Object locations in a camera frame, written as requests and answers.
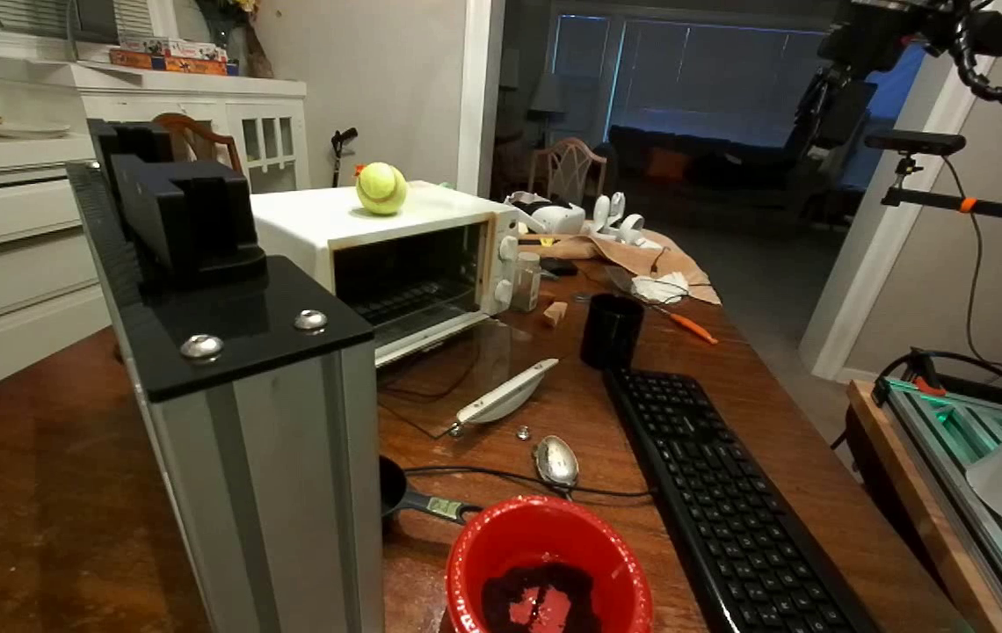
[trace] floor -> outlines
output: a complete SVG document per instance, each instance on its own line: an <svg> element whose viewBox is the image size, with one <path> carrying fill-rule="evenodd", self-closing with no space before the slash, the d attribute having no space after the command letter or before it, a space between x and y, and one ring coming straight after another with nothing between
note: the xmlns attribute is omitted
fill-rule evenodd
<svg viewBox="0 0 1002 633"><path fill-rule="evenodd" d="M672 237L705 263L736 329L775 368L818 435L837 441L845 429L848 389L845 384L816 379L801 367L799 344L845 232L676 230Z"/></svg>

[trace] cabinet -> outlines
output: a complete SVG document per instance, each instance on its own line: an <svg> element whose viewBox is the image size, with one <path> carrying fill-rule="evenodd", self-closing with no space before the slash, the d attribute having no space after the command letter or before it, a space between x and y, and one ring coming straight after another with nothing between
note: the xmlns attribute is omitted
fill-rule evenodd
<svg viewBox="0 0 1002 633"><path fill-rule="evenodd" d="M92 159L86 121L160 114L231 135L252 191L305 186L300 82L0 55L0 379L108 323L65 164Z"/></svg>

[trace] chair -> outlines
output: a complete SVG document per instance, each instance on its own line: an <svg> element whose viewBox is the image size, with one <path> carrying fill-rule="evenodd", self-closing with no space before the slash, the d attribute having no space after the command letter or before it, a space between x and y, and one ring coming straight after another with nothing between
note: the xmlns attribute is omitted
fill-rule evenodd
<svg viewBox="0 0 1002 633"><path fill-rule="evenodd" d="M211 125L184 114L161 114L154 125L172 136L176 162L217 162L246 175L235 141L215 135Z"/></svg>
<svg viewBox="0 0 1002 633"><path fill-rule="evenodd" d="M529 191L585 203L605 191L610 159L593 156L580 136L562 136L531 156L531 183Z"/></svg>

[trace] drawer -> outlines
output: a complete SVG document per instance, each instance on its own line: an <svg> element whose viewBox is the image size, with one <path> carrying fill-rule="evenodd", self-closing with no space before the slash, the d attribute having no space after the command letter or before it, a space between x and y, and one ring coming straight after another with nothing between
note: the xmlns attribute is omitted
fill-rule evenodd
<svg viewBox="0 0 1002 633"><path fill-rule="evenodd" d="M72 181L0 186L0 244L80 227Z"/></svg>
<svg viewBox="0 0 1002 633"><path fill-rule="evenodd" d="M103 289L0 316L0 379L108 329Z"/></svg>
<svg viewBox="0 0 1002 633"><path fill-rule="evenodd" d="M0 248L0 316L96 283L86 232Z"/></svg>

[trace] oven window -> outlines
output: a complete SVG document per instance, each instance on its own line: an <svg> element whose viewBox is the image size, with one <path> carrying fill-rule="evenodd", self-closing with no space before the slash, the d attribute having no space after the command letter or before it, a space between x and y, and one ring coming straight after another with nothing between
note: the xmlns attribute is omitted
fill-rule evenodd
<svg viewBox="0 0 1002 633"><path fill-rule="evenodd" d="M335 255L335 291L369 323L439 319L475 310L482 227Z"/></svg>

